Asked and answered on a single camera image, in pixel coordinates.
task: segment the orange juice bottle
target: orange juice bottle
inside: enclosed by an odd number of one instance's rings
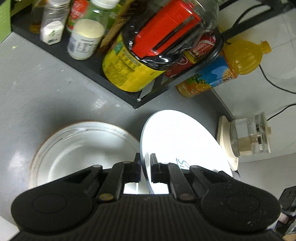
[[[271,52],[267,41],[255,44],[250,41],[238,40],[225,45],[218,58],[194,76],[176,86],[186,98],[211,89],[223,82],[237,78],[239,74],[249,74],[255,70],[263,54]]]

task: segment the glass jar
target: glass jar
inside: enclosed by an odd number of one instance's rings
[[[35,0],[32,4],[30,31],[34,34],[40,34],[40,26],[47,0]]]
[[[264,112],[230,124],[231,147],[236,157],[270,153],[270,135]]]
[[[69,14],[70,0],[49,0],[45,6],[40,39],[48,45],[58,43],[62,39],[63,30]]]
[[[91,0],[84,16],[76,22],[68,43],[68,53],[76,60],[91,57],[104,36],[110,12],[119,0]]]

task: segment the yellow bottle cap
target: yellow bottle cap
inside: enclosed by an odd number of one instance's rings
[[[268,54],[271,52],[270,45],[267,41],[263,41],[260,43],[262,53]]]

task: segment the electrical cord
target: electrical cord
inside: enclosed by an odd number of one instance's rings
[[[265,73],[264,73],[264,71],[263,71],[263,69],[262,69],[262,67],[261,67],[261,64],[259,64],[259,68],[260,68],[260,70],[261,70],[261,72],[262,72],[264,78],[265,78],[265,79],[266,79],[271,85],[273,85],[275,88],[278,88],[278,89],[280,89],[280,90],[282,90],[282,91],[285,91],[285,92],[288,92],[288,93],[291,93],[291,94],[296,94],[296,92],[294,92],[294,91],[290,91],[290,90],[284,89],[284,88],[279,87],[278,85],[272,83],[272,82],[266,77],[266,75],[265,75]]]
[[[233,24],[232,27],[236,26],[239,24],[239,22],[242,20],[242,18],[248,13],[250,12],[251,10],[257,8],[257,7],[261,7],[261,6],[265,6],[265,4],[257,4],[257,5],[254,5],[252,7],[249,7],[246,11],[244,11],[240,16],[239,18],[235,21],[235,23]]]
[[[285,107],[284,109],[282,109],[280,112],[276,113],[276,114],[273,115],[272,117],[269,117],[269,118],[267,119],[267,121],[269,121],[269,120],[272,119],[273,117],[276,117],[277,115],[279,115],[280,113],[282,113],[283,111],[285,111],[286,109],[288,109],[288,108],[291,107],[291,106],[296,106],[296,103],[295,103],[295,104],[290,104],[290,105],[286,106],[286,107]]]
[[[252,7],[249,7],[246,11],[244,11],[244,12],[238,17],[238,19],[235,21],[235,23],[233,24],[232,27],[237,26],[237,25],[239,24],[239,22],[242,20],[242,18],[243,18],[248,12],[250,12],[251,10],[253,10],[253,9],[257,8],[257,7],[261,7],[261,6],[265,6],[265,4],[257,4],[257,5],[254,5],[254,6],[252,6]],[[279,87],[279,86],[277,86],[276,84],[272,83],[272,82],[266,77],[266,75],[265,75],[265,73],[264,73],[264,71],[263,71],[263,69],[262,69],[261,64],[259,64],[259,68],[260,68],[260,70],[261,70],[261,72],[262,72],[264,78],[265,78],[265,79],[266,79],[266,80],[267,80],[272,86],[274,86],[275,88],[280,89],[280,90],[282,90],[282,91],[285,91],[285,92],[288,92],[288,93],[291,93],[291,94],[296,94],[296,92],[294,92],[294,91],[290,91],[290,90],[284,89],[284,88]],[[291,107],[291,106],[296,106],[296,103],[295,103],[295,104],[290,104],[290,105],[286,106],[286,107],[285,107],[284,109],[282,109],[280,112],[278,112],[278,113],[276,113],[275,115],[273,115],[272,117],[268,118],[267,121],[269,121],[270,119],[272,119],[272,118],[278,116],[280,113],[284,112],[286,109],[288,109],[288,108]]]

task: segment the circular cover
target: circular cover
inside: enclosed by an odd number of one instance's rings
[[[52,135],[40,147],[30,168],[28,188],[95,164],[108,169],[117,162],[133,161],[137,152],[138,140],[117,126],[91,121],[73,124]],[[142,180],[139,185],[126,184],[124,193],[138,194],[140,189],[146,189]]]
[[[160,163],[175,163],[181,169],[198,165],[232,176],[227,155],[214,137],[199,122],[182,112],[162,110],[150,116],[143,128],[140,144],[142,166],[147,171],[151,193],[168,193],[166,184],[151,183],[152,153]]]
[[[91,2],[101,8],[112,9],[115,8],[120,0],[91,0]]]
[[[68,4],[70,0],[49,0],[50,5],[54,7],[62,6]]]

